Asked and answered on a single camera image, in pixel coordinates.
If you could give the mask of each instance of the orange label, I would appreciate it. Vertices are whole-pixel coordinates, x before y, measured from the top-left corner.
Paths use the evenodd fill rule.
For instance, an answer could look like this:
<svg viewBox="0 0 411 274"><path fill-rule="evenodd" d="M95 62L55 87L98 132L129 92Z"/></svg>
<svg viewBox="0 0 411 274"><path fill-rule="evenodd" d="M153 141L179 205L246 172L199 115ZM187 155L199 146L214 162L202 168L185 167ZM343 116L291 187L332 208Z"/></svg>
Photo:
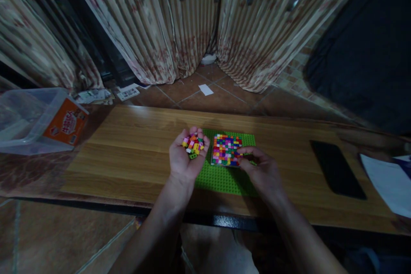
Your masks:
<svg viewBox="0 0 411 274"><path fill-rule="evenodd" d="M43 136L75 146L87 118L84 111L66 98Z"/></svg>

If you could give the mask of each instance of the left hand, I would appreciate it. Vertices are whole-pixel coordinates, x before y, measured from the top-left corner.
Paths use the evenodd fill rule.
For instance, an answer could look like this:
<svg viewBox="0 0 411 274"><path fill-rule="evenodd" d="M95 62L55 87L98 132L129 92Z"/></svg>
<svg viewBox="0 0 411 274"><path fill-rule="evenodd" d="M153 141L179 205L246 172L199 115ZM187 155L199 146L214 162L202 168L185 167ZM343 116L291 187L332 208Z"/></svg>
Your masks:
<svg viewBox="0 0 411 274"><path fill-rule="evenodd" d="M204 140L204 149L200 151L200 154L195 159L191 160L188 157L185 148L182 146L182 143L185 137L194 134L195 132L197 132L198 138ZM183 132L181 132L176 140L170 145L171 176L183 183L194 184L204 165L209 146L210 139L207 136L204 136L202 129L195 126L190 128L190 132L188 132L187 129L183 129Z"/></svg>

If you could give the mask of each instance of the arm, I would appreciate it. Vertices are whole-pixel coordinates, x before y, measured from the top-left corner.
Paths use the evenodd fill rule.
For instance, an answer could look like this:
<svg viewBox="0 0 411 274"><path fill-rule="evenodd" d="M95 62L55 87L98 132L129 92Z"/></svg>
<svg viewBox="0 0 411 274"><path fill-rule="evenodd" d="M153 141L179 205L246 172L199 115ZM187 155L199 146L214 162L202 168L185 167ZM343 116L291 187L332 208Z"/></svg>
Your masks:
<svg viewBox="0 0 411 274"><path fill-rule="evenodd" d="M256 147L244 147L239 153L252 153L257 163L247 159L240 166L250 176L261 198L270 209L281 236L301 273L346 273L306 218L288 199L275 160Z"/></svg>
<svg viewBox="0 0 411 274"><path fill-rule="evenodd" d="M190 129L190 134L195 132L204 139L204 149L195 159L189 159L181 146L184 137L189 135L187 130L183 130L172 143L170 176L147 219L127 243L109 273L161 273L169 269L183 215L210 145L210 140L200 128Z"/></svg>

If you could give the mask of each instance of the hand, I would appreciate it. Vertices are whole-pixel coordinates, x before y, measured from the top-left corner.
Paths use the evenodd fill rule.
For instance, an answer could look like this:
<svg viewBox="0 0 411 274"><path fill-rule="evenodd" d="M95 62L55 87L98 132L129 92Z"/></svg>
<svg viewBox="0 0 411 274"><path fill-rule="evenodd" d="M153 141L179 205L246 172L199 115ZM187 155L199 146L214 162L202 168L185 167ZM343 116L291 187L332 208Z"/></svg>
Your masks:
<svg viewBox="0 0 411 274"><path fill-rule="evenodd" d="M257 147L245 146L237 150L238 153L251 153L239 160L241 169L250 177L251 182L265 200L273 201L273 198L286 197L277 162Z"/></svg>
<svg viewBox="0 0 411 274"><path fill-rule="evenodd" d="M185 137L197 132L197 137L204 140L204 149L200 151L200 154L195 159L190 159L185 148L182 146ZM207 136L204 136L203 130L193 126L190 128L190 132L183 129L176 140L170 145L170 167L171 176L177 178L179 181L188 184L194 184L198 174L200 173L206 154L210 146L210 140Z"/></svg>

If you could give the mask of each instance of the wooden table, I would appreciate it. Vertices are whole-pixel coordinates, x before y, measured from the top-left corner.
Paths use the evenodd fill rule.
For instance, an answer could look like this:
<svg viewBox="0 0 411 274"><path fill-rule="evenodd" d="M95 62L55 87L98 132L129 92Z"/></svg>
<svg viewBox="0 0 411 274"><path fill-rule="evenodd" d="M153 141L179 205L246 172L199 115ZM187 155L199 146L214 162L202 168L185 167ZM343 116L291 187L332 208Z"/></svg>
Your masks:
<svg viewBox="0 0 411 274"><path fill-rule="evenodd" d="M358 160L344 148L329 124L184 110L116 106L65 171L64 192L153 204L170 172L168 147L183 128L254 134L273 156L287 194L310 223L397 233L389 210ZM367 200L334 194L309 140L338 145ZM188 211L270 217L259 198L195 190Z"/></svg>

